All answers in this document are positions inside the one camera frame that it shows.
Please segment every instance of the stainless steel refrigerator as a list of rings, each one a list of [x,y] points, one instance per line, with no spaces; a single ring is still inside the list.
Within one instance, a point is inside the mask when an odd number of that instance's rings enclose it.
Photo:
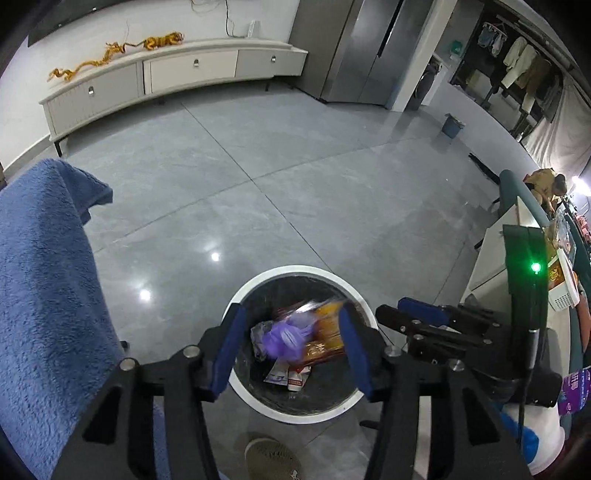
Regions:
[[[290,43],[309,52],[299,89],[326,102],[386,105],[434,0],[300,0]]]

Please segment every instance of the small trash bin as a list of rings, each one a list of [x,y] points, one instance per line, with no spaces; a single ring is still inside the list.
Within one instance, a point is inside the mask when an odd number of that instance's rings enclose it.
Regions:
[[[452,114],[446,114],[447,119],[443,124],[443,128],[441,131],[445,133],[449,138],[456,138],[456,135],[460,132],[462,128],[466,126],[466,124],[460,122],[456,117]]]
[[[248,328],[236,356],[230,385],[254,410],[284,423],[318,423],[346,412],[363,397],[355,387],[344,355],[312,366],[310,377],[298,392],[265,382],[275,361],[258,362],[254,358],[251,327],[272,319],[277,309],[302,301],[332,298],[355,302],[359,319],[378,327],[361,295],[343,279],[319,268],[305,265],[273,268],[247,282],[234,295],[230,304],[240,303],[246,308]]]

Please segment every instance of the white curtain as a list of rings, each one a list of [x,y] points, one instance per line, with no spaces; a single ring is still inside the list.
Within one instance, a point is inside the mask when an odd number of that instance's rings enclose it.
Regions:
[[[545,118],[523,146],[541,168],[553,168],[567,179],[579,175],[591,157],[591,108],[569,77],[552,123]]]

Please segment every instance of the blue towel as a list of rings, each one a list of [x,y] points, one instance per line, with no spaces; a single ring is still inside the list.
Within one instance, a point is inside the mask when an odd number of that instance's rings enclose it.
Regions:
[[[111,188],[44,160],[0,192],[0,427],[49,480],[79,416],[123,358],[84,233]],[[168,477],[155,415],[158,477]]]

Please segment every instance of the tiger figurine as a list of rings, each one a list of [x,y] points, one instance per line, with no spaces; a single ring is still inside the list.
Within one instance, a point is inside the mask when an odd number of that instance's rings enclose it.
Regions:
[[[179,45],[183,42],[183,38],[181,32],[172,32],[165,37],[148,37],[143,42],[136,43],[135,45],[131,43],[126,43],[125,45],[129,45],[130,47],[139,47],[142,45],[146,50],[156,50],[156,48],[166,47],[168,45]]]

